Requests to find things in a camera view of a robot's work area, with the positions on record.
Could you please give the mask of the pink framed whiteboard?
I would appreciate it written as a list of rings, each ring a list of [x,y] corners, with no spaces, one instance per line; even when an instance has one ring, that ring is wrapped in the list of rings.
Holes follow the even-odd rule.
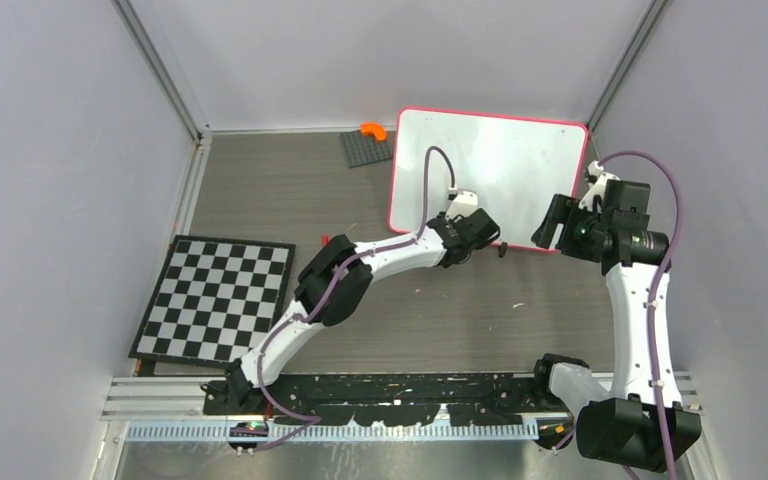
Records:
[[[397,119],[388,226],[416,230],[447,209],[451,184],[476,194],[512,249],[531,237],[556,194],[574,195],[589,131],[568,121],[421,107]]]

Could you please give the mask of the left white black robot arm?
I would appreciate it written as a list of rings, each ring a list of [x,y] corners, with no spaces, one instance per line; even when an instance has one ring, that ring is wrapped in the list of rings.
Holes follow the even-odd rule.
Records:
[[[448,219],[440,214],[416,231],[373,242],[333,237],[308,263],[287,309],[266,337],[226,369],[228,400],[258,412],[285,365],[318,332],[348,319],[369,287],[420,268],[449,268],[493,243],[500,227],[482,208]]]

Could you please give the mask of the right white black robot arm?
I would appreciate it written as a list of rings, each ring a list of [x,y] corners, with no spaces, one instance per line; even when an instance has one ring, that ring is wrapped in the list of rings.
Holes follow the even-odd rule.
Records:
[[[702,433],[670,358],[670,239],[649,227],[648,184],[591,174],[588,186],[580,199],[555,195],[532,240],[599,264],[613,315],[611,384],[600,384],[581,359],[547,353],[535,364],[531,397],[544,410],[565,405],[581,456],[665,473]]]

